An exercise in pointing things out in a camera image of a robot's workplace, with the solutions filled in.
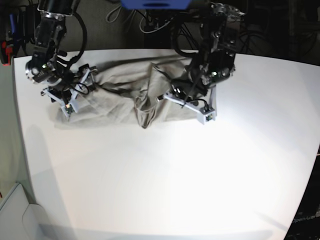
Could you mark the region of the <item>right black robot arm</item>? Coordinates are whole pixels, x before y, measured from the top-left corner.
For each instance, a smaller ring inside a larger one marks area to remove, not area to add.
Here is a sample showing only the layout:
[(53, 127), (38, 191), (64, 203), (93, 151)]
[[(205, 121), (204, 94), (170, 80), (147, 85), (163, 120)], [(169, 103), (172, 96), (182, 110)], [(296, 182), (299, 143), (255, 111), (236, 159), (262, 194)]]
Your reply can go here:
[[(85, 64), (78, 71), (71, 67), (85, 52), (88, 32), (81, 16), (77, 13), (78, 0), (41, 0), (38, 11), (41, 15), (35, 30), (35, 46), (32, 58), (25, 65), (25, 74), (34, 84), (45, 84), (42, 96), (57, 102), (68, 118), (80, 109), (78, 96), (87, 96), (96, 89), (93, 73), (96, 67)], [(60, 44), (67, 33), (66, 18), (75, 17), (82, 29), (82, 44), (77, 55), (69, 60), (67, 53), (60, 50)]]

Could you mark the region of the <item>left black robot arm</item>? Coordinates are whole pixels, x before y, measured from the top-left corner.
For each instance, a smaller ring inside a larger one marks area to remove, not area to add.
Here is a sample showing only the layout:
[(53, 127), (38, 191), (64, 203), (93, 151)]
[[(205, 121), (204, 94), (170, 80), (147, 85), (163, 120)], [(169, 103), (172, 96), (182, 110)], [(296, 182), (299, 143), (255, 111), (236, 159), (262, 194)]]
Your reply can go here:
[(129, 1), (127, 7), (145, 10), (152, 33), (168, 28), (175, 54), (108, 62), (92, 80), (95, 90), (77, 97), (77, 112), (90, 118), (134, 110), (153, 118), (190, 110), (213, 119), (216, 85), (235, 70), (243, 11), (225, 1), (194, 10), (184, 0)]

